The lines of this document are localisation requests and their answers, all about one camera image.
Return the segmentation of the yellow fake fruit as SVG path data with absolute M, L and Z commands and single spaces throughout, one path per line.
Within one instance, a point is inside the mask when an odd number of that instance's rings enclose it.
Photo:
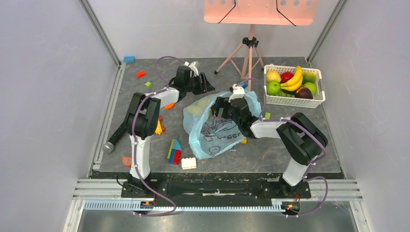
M 208 99 L 199 99 L 198 101 L 194 102 L 190 106 L 187 107 L 187 111 L 189 114 L 192 116 L 201 116 L 206 109 L 206 107 L 209 105 L 210 100 Z

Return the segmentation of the light blue plastic bag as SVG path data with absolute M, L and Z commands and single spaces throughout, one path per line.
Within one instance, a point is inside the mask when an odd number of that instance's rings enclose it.
M 224 91 L 203 97 L 210 102 L 201 116 L 192 116 L 188 113 L 187 107 L 183 109 L 183 128 L 189 135 L 189 145 L 197 159 L 218 156 L 245 139 L 231 119 L 211 115 L 211 106 L 216 98 L 230 96 L 230 92 Z

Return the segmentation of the yellow fake banana bunch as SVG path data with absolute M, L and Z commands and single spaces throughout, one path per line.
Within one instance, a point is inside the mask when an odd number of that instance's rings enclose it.
M 295 74 L 292 79 L 286 83 L 280 84 L 282 90 L 296 91 L 300 88 L 303 81 L 303 70 L 300 66 L 296 66 Z

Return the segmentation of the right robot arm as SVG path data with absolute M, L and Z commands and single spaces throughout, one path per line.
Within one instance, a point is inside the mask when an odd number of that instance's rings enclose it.
M 244 98 L 217 97 L 211 107 L 214 116 L 231 119 L 246 138 L 280 138 L 291 156 L 278 181 L 278 191 L 285 197 L 298 194 L 308 168 L 328 145 L 327 137 L 303 113 L 290 118 L 260 119 L 254 116 Z

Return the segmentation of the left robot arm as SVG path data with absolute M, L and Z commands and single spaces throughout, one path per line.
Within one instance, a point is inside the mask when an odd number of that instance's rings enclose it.
M 160 110 L 181 101 L 187 93 L 200 95 L 215 88 L 198 71 L 199 63 L 186 62 L 164 88 L 152 93 L 134 93 L 125 116 L 127 133 L 132 146 L 131 169 L 123 184 L 122 197 L 146 197 L 152 191 L 149 150 L 151 138 L 158 125 Z

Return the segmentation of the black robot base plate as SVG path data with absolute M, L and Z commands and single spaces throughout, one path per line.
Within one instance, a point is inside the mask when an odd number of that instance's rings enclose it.
M 190 174 L 187 177 L 171 174 L 149 175 L 143 184 L 127 177 L 122 185 L 121 198 L 154 196 L 157 206 L 223 207 L 268 206 L 271 201 L 288 202 L 312 200 L 312 182 L 303 181 L 288 188 L 282 180 L 268 181 L 261 175 Z

